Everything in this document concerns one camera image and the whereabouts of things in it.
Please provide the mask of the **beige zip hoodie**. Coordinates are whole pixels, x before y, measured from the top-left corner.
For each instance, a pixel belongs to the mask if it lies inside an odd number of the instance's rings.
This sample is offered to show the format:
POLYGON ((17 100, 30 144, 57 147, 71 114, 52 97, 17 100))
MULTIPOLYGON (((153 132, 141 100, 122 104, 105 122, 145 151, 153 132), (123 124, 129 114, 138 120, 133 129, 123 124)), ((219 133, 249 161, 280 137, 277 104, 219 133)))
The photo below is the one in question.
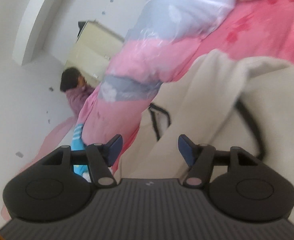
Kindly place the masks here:
MULTIPOLYGON (((156 139, 144 112, 115 177, 183 178, 187 164, 177 148, 182 134, 196 144, 219 150, 239 146, 257 155, 237 101, 257 122, 267 152, 264 163, 294 185, 294 65, 272 57, 234 61, 218 50, 196 59, 179 81, 162 85, 154 102, 169 112, 171 125, 156 139)), ((289 218, 294 224, 294 208, 289 218)))

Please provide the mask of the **blue pillow with stripes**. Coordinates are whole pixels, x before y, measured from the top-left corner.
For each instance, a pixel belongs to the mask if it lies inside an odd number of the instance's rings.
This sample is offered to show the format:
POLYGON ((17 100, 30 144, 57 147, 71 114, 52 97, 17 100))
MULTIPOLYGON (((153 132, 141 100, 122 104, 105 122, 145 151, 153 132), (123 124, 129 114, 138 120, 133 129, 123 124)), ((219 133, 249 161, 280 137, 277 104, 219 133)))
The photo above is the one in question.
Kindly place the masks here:
MULTIPOLYGON (((74 133, 71 140, 71 150, 72 151, 82 151, 85 149, 86 145, 82 140, 82 131, 84 124, 77 124, 74 128, 74 133)), ((86 181, 91 182, 90 174, 87 165, 73 165, 74 173, 86 179, 86 181)))

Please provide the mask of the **pink white headboard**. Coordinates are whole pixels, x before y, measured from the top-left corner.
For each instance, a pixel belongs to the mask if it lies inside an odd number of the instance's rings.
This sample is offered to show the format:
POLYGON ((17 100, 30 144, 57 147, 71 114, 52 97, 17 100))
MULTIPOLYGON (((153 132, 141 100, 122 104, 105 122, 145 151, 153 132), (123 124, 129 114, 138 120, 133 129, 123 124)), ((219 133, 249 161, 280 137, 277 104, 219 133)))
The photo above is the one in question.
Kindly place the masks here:
POLYGON ((32 166, 34 163, 51 153, 53 150, 57 149, 59 146, 70 145, 72 136, 74 133, 74 127, 76 124, 76 118, 70 117, 57 125, 45 138, 38 151, 38 153, 33 157, 33 159, 25 164, 16 174, 22 173, 28 167, 32 166))

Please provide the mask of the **woman in purple jacket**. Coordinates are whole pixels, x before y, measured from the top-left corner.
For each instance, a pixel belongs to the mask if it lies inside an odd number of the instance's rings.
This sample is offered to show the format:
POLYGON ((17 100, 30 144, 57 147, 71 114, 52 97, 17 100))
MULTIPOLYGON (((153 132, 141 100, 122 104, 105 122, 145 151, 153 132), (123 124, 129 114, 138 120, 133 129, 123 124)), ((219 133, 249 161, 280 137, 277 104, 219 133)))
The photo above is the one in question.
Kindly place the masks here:
POLYGON ((81 72, 75 67, 65 69, 61 75, 60 91, 68 100, 69 106, 76 117, 79 116, 87 98, 95 88, 89 85, 81 72))

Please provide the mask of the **cream wardrobe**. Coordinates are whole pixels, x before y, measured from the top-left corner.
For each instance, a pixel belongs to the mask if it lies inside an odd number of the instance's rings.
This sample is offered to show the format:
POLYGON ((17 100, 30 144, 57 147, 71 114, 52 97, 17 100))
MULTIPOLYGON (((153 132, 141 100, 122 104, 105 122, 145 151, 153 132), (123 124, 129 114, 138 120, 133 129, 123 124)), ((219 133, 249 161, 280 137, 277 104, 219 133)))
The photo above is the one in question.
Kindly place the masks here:
POLYGON ((75 67, 96 87, 104 78, 110 60, 122 49, 124 38, 97 21, 78 23, 79 33, 65 67, 75 67))

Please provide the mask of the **pink grey floral duvet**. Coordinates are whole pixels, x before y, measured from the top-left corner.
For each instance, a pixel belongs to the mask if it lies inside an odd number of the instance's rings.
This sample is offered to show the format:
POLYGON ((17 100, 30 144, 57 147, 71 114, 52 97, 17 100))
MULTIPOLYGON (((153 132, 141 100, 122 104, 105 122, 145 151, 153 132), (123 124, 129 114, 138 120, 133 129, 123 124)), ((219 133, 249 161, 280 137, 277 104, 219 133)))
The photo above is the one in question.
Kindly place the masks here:
POLYGON ((84 144, 104 144, 119 134, 129 148, 161 85, 187 70, 201 41, 224 22, 236 1, 148 0, 80 111, 76 125, 84 124, 84 144))

